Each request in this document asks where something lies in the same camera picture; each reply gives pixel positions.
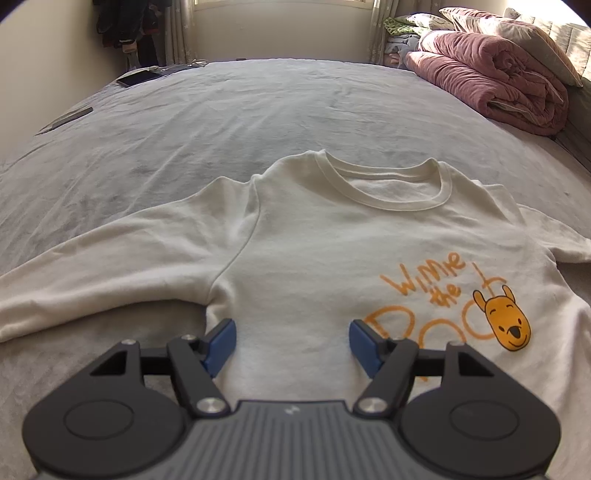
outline gray bedsheet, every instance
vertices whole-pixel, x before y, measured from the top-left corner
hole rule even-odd
[[[322,148],[372,166],[436,157],[591,236],[591,175],[573,157],[486,120],[411,72],[313,60],[217,63],[127,90],[110,85],[87,102],[90,115],[0,161],[0,273],[217,176],[247,180],[280,157]],[[591,300],[589,266],[561,267]],[[161,345],[203,329],[201,307],[170,301],[0,345],[0,478],[34,473],[21,441],[24,414],[94,356],[122,338]],[[589,436],[578,441],[589,445]]]

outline pink comforter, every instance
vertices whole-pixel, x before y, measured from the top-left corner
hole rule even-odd
[[[555,75],[512,41],[492,35],[433,31],[406,64],[481,115],[537,135],[564,128],[569,97]]]

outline white wall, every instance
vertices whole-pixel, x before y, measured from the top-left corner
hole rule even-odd
[[[26,0],[0,24],[0,158],[125,71],[91,0]]]
[[[502,15],[506,7],[519,13],[540,16],[560,23],[585,25],[584,21],[561,0],[443,0],[444,7],[468,7]]]
[[[222,2],[194,11],[201,59],[367,61],[371,6],[358,2]]]

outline white pillow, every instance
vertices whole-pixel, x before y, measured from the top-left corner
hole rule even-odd
[[[394,20],[406,25],[428,28],[429,30],[455,30],[453,23],[449,20],[431,14],[402,15],[394,18]]]

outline blue gripper pad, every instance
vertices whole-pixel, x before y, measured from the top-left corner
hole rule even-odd
[[[211,334],[213,336],[207,335],[209,350],[202,364],[207,373],[214,378],[236,349],[236,322],[230,319],[223,320]]]
[[[384,362],[380,360],[378,346],[355,322],[349,325],[349,346],[369,378],[373,378]]]

